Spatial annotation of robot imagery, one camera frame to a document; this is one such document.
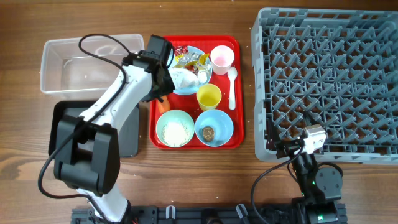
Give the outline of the pink plastic cup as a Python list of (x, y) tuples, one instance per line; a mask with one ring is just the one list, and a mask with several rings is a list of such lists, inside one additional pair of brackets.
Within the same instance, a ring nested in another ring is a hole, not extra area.
[(219, 45), (211, 51), (210, 60), (213, 72), (224, 75), (234, 62), (234, 52), (226, 45)]

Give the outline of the white napkin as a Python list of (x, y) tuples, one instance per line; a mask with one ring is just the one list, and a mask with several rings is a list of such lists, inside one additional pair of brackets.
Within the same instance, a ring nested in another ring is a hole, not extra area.
[(176, 90), (200, 86), (208, 79), (207, 70), (199, 70), (197, 73), (193, 73), (185, 68), (171, 68), (169, 73)]

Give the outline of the yellow foil wrapper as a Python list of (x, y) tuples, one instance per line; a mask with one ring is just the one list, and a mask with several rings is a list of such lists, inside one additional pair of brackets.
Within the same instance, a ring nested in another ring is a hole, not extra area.
[(197, 72), (199, 67), (204, 66), (209, 54), (199, 54), (196, 52), (187, 52), (176, 56), (176, 65), (174, 68), (185, 68), (190, 72)]

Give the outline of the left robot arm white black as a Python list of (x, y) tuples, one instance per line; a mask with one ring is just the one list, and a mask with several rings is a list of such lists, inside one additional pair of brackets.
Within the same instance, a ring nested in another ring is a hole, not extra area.
[(78, 116), (63, 115), (52, 127), (49, 158), (43, 165), (38, 187), (51, 162), (56, 179), (77, 191), (93, 207), (93, 223), (132, 223), (131, 204), (119, 191), (119, 133), (141, 101), (161, 99), (175, 85), (169, 73), (174, 47), (167, 39), (152, 35), (145, 50), (129, 52), (116, 64), (120, 73), (88, 109)]

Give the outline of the orange carrot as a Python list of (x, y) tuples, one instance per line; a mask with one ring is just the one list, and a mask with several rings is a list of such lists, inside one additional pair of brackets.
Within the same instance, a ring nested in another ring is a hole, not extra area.
[(157, 100), (157, 108), (160, 114), (170, 111), (171, 106), (167, 96), (162, 96), (160, 100)]

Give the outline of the red foil wrapper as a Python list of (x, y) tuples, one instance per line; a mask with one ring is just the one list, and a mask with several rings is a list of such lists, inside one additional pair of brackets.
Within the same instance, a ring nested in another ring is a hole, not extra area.
[(183, 55), (188, 52), (188, 46), (187, 45), (180, 45), (177, 47), (174, 47), (174, 55), (177, 57), (179, 55)]

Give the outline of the light blue bowl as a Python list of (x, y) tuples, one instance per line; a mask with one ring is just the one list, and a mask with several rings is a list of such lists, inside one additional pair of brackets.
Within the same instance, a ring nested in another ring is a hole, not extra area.
[[(203, 130), (211, 128), (214, 138), (211, 141), (205, 139)], [(234, 132), (234, 124), (227, 113), (221, 110), (207, 110), (202, 112), (195, 121), (195, 134), (197, 138), (206, 146), (220, 147), (224, 146), (231, 138)]]

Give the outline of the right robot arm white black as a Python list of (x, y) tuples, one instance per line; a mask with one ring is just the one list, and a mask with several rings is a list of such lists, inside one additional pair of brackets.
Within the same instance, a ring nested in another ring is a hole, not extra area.
[(331, 162), (318, 163), (313, 154), (303, 150), (302, 140), (277, 141), (277, 157), (288, 157), (302, 196), (292, 199), (297, 223), (346, 223), (342, 198), (343, 173)]

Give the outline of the white rice pile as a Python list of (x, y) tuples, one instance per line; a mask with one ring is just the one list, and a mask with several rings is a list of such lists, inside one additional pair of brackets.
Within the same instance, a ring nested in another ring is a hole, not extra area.
[(182, 123), (169, 122), (162, 130), (162, 137), (166, 145), (180, 147), (190, 139), (190, 130)]

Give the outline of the yellow plastic cup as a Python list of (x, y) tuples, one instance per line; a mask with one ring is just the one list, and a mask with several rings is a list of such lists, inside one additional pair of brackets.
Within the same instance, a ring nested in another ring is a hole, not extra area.
[(199, 107), (203, 110), (216, 109), (222, 99), (221, 90), (214, 84), (206, 84), (201, 86), (196, 92)]

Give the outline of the brown mushroom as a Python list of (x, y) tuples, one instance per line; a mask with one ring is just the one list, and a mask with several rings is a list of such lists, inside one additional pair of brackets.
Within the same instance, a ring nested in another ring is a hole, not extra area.
[(211, 126), (205, 126), (202, 129), (202, 135), (206, 142), (211, 142), (215, 138), (215, 131)]

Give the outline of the green bowl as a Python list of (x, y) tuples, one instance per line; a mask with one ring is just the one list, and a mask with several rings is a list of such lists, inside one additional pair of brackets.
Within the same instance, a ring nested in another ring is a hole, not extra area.
[(157, 120), (155, 133), (162, 144), (178, 148), (192, 140), (195, 123), (188, 113), (182, 110), (170, 110)]

